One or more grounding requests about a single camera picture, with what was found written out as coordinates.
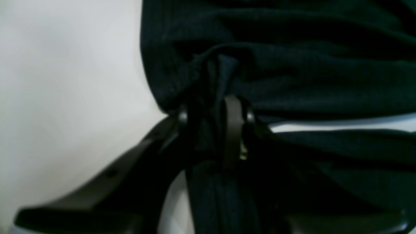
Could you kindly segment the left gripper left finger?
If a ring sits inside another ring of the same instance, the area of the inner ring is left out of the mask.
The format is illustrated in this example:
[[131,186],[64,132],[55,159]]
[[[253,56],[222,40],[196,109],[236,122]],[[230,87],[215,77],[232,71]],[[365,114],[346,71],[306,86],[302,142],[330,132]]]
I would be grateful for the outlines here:
[[77,190],[22,208],[14,233],[156,233],[168,188],[186,166],[188,124],[188,108],[181,106]]

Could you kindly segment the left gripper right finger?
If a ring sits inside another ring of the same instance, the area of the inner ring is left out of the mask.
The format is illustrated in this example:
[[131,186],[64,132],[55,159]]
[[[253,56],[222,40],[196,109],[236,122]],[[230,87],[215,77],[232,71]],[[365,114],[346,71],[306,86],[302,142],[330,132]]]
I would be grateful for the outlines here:
[[400,234],[404,210],[377,208],[332,182],[304,155],[278,146],[238,97],[223,100],[223,170],[248,182],[268,234]]

